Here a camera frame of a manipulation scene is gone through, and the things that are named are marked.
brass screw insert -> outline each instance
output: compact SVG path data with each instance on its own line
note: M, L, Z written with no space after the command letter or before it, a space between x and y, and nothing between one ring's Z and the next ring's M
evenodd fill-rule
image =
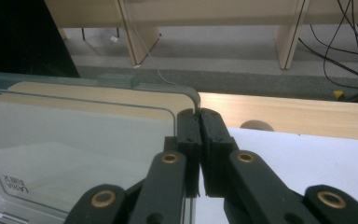
M165 163L176 163L179 161L179 157L175 154L167 154L162 157L162 161Z
M255 157L247 152L242 152L238 154L237 159L242 162L253 162Z
M116 194L112 190L102 190L92 197L91 204L94 207L102 208L112 204L115 200Z
M324 204L334 207L334 208L344 208L347 206L347 203L345 203L344 199L341 198L341 196L337 195L336 193L330 192L330 191L320 191L318 193L318 198L321 200Z

wooden board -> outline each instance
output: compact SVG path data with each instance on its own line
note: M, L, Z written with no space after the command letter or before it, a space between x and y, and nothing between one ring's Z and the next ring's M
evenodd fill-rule
M88 28L121 26L115 1L45 0L57 27Z
M200 93L201 106L219 112L228 127L261 120L276 132L358 139L358 104Z

transparent glass sheet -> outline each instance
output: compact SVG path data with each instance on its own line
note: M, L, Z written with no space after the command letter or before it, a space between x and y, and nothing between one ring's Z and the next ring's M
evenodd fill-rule
M145 178L174 124L166 108L0 91L0 185L69 212L88 189Z

